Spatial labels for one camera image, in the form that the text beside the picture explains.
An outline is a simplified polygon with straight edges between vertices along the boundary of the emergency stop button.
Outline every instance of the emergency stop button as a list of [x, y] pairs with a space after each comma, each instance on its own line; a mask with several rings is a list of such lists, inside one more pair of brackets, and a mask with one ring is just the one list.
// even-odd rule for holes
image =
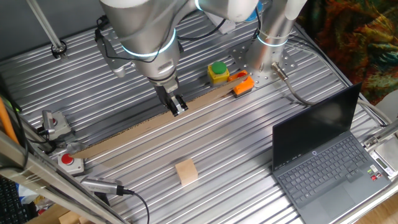
[[63, 164], [70, 165], [73, 163], [73, 158], [70, 157], [69, 153], [66, 153], [65, 155], [62, 156], [61, 161]]

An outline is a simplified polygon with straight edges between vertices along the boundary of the blue led ring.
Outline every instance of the blue led ring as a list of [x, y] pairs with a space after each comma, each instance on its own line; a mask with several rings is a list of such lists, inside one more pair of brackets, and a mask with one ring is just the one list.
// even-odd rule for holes
[[[174, 41], [176, 35], [177, 35], [177, 33], [176, 33], [175, 29], [174, 29], [174, 33], [173, 33], [172, 38], [170, 39], [170, 42], [159, 51], [159, 54], [164, 52], [165, 50], [167, 50], [173, 44], [173, 41]], [[127, 53], [129, 53], [129, 54], [131, 54], [131, 55], [133, 55], [135, 57], [145, 57], [145, 58], [147, 58], [147, 57], [154, 57], [154, 56], [156, 56], [158, 54], [157, 51], [149, 53], [149, 54], [138, 54], [138, 53], [134, 53], [134, 52], [129, 51], [123, 45], [122, 45], [122, 47]]]
[[286, 40], [283, 44], [268, 44], [267, 42], [264, 42], [263, 40], [261, 40], [261, 38], [258, 35], [257, 35], [257, 38], [260, 40], [260, 42], [262, 44], [270, 46], [270, 47], [280, 47], [287, 43], [287, 40]]

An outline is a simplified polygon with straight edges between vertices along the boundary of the laptop keyboard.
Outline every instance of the laptop keyboard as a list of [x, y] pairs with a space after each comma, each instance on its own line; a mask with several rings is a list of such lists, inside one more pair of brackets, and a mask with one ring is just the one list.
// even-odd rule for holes
[[361, 153], [355, 142], [351, 136], [279, 177], [297, 205], [362, 175], [358, 168], [368, 161], [367, 155]]

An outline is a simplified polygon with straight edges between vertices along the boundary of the keyboard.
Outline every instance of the keyboard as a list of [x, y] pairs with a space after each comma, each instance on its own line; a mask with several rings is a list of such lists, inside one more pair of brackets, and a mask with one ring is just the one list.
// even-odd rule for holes
[[343, 181], [352, 182], [362, 175], [358, 168], [368, 161], [368, 156], [356, 142], [350, 136], [278, 177], [297, 206], [304, 206]]
[[22, 224], [27, 221], [27, 212], [19, 201], [17, 186], [0, 176], [0, 224]]

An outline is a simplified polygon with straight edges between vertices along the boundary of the laptop touchpad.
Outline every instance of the laptop touchpad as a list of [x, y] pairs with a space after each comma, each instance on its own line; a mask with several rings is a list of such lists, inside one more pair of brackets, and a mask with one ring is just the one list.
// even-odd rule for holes
[[319, 198], [319, 202], [330, 218], [335, 218], [355, 204], [343, 186], [331, 189]]

